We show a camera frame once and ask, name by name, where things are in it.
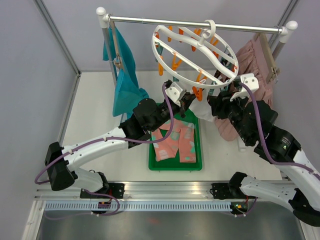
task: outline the green basket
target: green basket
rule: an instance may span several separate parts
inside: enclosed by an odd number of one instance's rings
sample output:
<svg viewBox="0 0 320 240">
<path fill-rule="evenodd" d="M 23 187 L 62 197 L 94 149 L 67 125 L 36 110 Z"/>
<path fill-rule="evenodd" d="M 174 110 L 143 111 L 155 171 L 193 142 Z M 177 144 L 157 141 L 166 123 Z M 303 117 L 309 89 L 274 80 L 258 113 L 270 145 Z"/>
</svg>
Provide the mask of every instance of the green basket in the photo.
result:
<svg viewBox="0 0 320 240">
<path fill-rule="evenodd" d="M 199 134 L 198 118 L 191 110 L 185 112 L 185 118 L 179 114 L 174 116 L 175 119 L 194 124 L 194 148 L 196 162 L 180 162 L 179 150 L 174 158 L 168 158 L 161 161 L 156 161 L 156 152 L 153 144 L 149 145 L 149 169 L 152 171 L 199 171 L 202 169 L 201 156 L 201 141 Z M 162 136 L 165 136 L 167 131 L 160 130 Z"/>
</svg>

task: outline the white tabletop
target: white tabletop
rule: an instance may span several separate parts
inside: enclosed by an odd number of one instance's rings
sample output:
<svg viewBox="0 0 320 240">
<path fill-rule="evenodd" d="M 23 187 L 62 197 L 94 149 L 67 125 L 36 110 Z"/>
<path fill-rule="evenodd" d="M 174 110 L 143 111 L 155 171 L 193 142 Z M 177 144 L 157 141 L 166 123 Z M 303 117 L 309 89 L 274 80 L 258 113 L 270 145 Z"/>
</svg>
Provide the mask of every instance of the white tabletop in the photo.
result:
<svg viewBox="0 0 320 240">
<path fill-rule="evenodd" d="M 137 72 L 139 85 L 150 98 L 163 102 L 161 86 L 169 75 L 156 71 Z M 181 71 L 196 79 L 195 71 Z M 117 127 L 120 117 L 112 116 L 114 82 L 110 72 L 81 74 L 63 145 L 89 140 Z M 83 165 L 86 170 L 103 172 L 108 181 L 228 181 L 235 172 L 243 172 L 260 180 L 281 180 L 280 171 L 253 152 L 239 152 L 237 141 L 220 137 L 214 123 L 200 121 L 202 170 L 151 171 L 148 168 L 149 145 L 112 152 Z"/>
</svg>

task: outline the pink cloth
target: pink cloth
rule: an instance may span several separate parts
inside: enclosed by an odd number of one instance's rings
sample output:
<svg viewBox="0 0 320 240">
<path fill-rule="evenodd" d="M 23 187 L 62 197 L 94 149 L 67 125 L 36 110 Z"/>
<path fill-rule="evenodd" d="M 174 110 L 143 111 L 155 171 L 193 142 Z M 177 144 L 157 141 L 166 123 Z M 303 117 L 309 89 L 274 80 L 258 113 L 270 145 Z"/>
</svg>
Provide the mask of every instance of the pink cloth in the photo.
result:
<svg viewBox="0 0 320 240">
<path fill-rule="evenodd" d="M 265 101 L 270 107 L 273 104 L 273 85 L 274 81 L 267 83 L 266 79 L 269 74 L 268 65 L 261 47 L 260 38 L 256 41 L 253 39 L 242 47 L 236 57 L 239 62 L 238 75 L 253 73 L 259 82 L 259 89 L 254 93 L 256 100 Z M 237 138 L 238 133 L 231 125 L 229 119 L 215 119 L 215 125 L 218 131 L 226 141 L 233 141 Z"/>
<path fill-rule="evenodd" d="M 163 124 L 160 129 L 169 130 L 170 120 Z M 160 129 L 158 128 L 152 132 L 152 140 L 158 140 L 163 137 Z M 179 150 L 180 163 L 195 163 L 194 132 L 195 125 L 193 123 L 174 119 L 170 136 L 164 141 L 153 144 L 156 161 L 174 158 Z"/>
</svg>

